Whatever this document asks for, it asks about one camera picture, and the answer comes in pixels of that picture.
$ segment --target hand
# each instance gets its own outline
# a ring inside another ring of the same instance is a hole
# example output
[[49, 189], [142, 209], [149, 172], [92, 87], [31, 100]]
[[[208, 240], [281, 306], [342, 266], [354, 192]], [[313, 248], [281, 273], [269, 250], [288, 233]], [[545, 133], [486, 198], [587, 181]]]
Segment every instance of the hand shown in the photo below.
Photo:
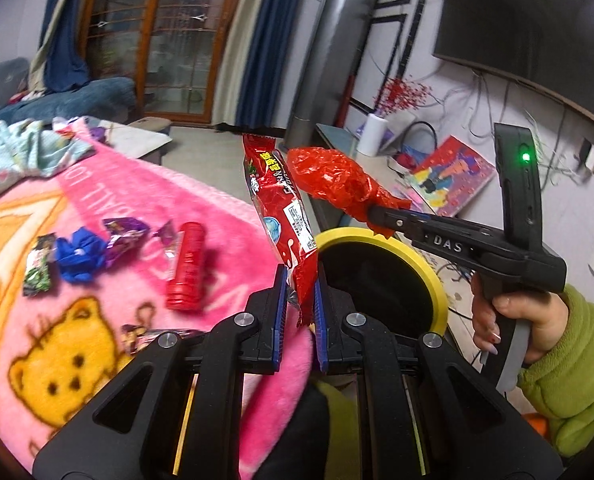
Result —
[[484, 298], [482, 282], [476, 274], [471, 282], [472, 340], [484, 351], [497, 355], [495, 344], [501, 341], [500, 327], [495, 323], [495, 310], [510, 319], [533, 322], [531, 338], [524, 363], [539, 361], [557, 345], [568, 323], [568, 307], [557, 294], [531, 290], [502, 294], [493, 298], [492, 305]]

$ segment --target floor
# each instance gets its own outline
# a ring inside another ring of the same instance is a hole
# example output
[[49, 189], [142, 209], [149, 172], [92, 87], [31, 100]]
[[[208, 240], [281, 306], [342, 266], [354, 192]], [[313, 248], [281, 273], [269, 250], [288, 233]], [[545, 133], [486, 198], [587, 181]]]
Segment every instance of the floor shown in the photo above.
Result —
[[173, 126], [170, 137], [173, 141], [163, 157], [163, 166], [251, 203], [240, 135]]

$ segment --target metal pipe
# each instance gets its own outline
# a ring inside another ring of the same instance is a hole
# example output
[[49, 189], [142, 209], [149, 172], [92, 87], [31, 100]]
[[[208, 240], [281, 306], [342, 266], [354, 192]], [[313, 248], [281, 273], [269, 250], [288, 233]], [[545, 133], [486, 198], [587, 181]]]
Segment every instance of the metal pipe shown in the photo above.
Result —
[[312, 40], [284, 143], [310, 146], [316, 123], [332, 124], [377, 0], [326, 0]]

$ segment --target green jacket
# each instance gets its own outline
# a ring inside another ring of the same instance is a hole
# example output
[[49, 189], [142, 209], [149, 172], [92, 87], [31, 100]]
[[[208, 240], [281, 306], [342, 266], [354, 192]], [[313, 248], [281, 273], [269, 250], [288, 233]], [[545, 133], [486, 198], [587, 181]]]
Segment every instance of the green jacket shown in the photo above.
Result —
[[594, 304], [567, 285], [564, 336], [548, 354], [523, 370], [519, 386], [535, 409], [549, 419], [552, 445], [566, 457], [594, 436]]

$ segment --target cartoon bear print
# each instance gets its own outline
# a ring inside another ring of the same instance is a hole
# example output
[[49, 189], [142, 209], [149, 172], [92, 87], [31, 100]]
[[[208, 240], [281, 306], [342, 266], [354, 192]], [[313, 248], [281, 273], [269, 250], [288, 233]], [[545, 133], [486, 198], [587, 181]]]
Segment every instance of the cartoon bear print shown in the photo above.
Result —
[[130, 362], [96, 298], [75, 301], [8, 371], [14, 394], [57, 430]]

